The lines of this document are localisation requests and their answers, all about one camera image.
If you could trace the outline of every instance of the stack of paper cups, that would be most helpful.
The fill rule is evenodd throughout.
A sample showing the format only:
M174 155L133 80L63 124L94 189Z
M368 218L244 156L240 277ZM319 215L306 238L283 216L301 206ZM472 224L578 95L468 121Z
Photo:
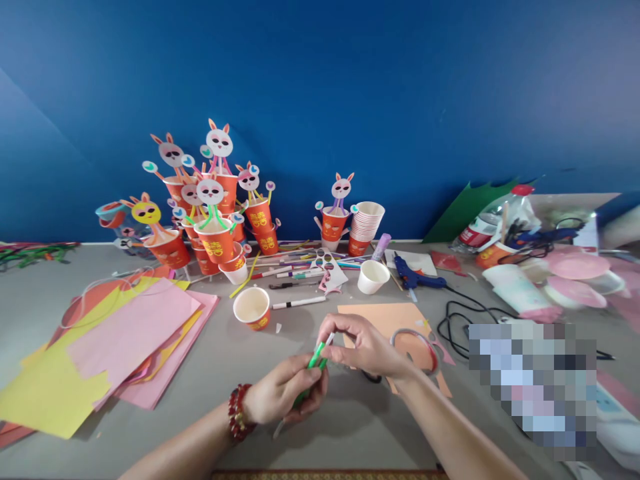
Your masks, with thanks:
M378 231L378 226L385 214L385 208L375 202L360 202L358 211L351 221L351 233L349 234L349 254L352 257L364 255Z

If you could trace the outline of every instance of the table surface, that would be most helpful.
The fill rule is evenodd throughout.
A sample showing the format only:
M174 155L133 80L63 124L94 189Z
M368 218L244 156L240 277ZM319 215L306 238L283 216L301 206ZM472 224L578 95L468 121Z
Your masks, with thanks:
M403 251L446 251L444 245L402 243ZM86 245L67 254L69 265L40 262L25 269L0 273L0 388L19 372L19 361L49 340L72 297L90 282L128 271L147 261L128 257L110 246ZM474 265L465 269L479 276ZM219 295L214 311L180 370L154 411L110 399L86 420L71 440L36 433L0 451L0 478L113 479L166 439L182 431L206 412L226 402L238 383L254 383L289 355L311 351L317 330L338 305L410 302L407 292L389 281L374 296L356 286L358 272L348 271L343 294L328 301L274 311L269 327L254 333L236 321L229 294L235 289L222 275L191 288ZM466 295L506 310L508 307L479 276L476 282L441 272L449 284ZM251 281L266 287L272 279ZM315 287L270 291L272 303L316 296ZM444 316L448 291L421 287L418 308L435 330ZM490 323L486 314L470 315L474 322ZM599 362L636 395L640 395L640 356L634 355L637 337L614 310L572 313L568 321L580 324L597 338L600 350L618 361ZM276 323L282 330L276 334ZM454 337L466 342L460 328ZM564 467L533 444L514 424L477 372L452 352L457 365L444 364L452 402L500 447L530 478L568 479ZM402 400L386 382L374 385L358 371L330 365L329 394L320 411L307 422L285 430L271 440L273 427L259 429L218 464L220 469L434 469L436 457ZM638 478L622 469L599 445L597 460L589 463L606 480Z

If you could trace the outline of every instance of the blue wall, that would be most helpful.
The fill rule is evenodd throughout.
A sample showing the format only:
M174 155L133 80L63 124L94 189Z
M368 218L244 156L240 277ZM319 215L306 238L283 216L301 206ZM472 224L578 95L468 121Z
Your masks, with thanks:
M318 200L422 238L466 184L640 201L637 0L0 3L2 240L110 241L93 211L166 190L141 168L170 131L199 158L207 118L229 160L277 184L281 238L318 238Z

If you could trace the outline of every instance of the yellow rabbit face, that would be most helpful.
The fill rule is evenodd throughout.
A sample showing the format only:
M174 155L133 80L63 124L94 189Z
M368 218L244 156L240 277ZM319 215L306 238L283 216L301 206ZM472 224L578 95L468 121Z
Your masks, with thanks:
M136 203L131 209L131 214L138 222L147 225L160 222L160 209L154 202Z

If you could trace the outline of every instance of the yellow paper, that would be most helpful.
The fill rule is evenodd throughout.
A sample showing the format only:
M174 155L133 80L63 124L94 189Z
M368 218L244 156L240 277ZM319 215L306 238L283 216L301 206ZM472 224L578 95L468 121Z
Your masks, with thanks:
M115 289L48 350L29 358L24 370L0 392L0 419L71 438L110 384L106 371L82 379L67 347L158 280L143 277L134 291ZM182 290L189 286L188 282L175 284Z
M190 318L189 320L187 320L183 325L182 325L182 330L180 330L180 337L178 337L175 342L173 342L170 346L168 346L165 349L160 350L159 354L160 354L160 358L158 360L158 362L153 366L153 371L147 375L146 377L133 382L135 383L142 383L142 382L146 382L151 380L152 378L155 377L155 374L158 373L158 370L160 370L160 368L162 368L162 366L165 364L165 362L168 360L169 356L173 353L173 351L175 350L175 348L180 344L180 342L182 342L182 339L185 337L186 334L188 334L189 330L191 330L191 327L193 326L193 324L198 320L198 318L200 318L200 315L202 315L202 310L198 310L197 312L195 312Z

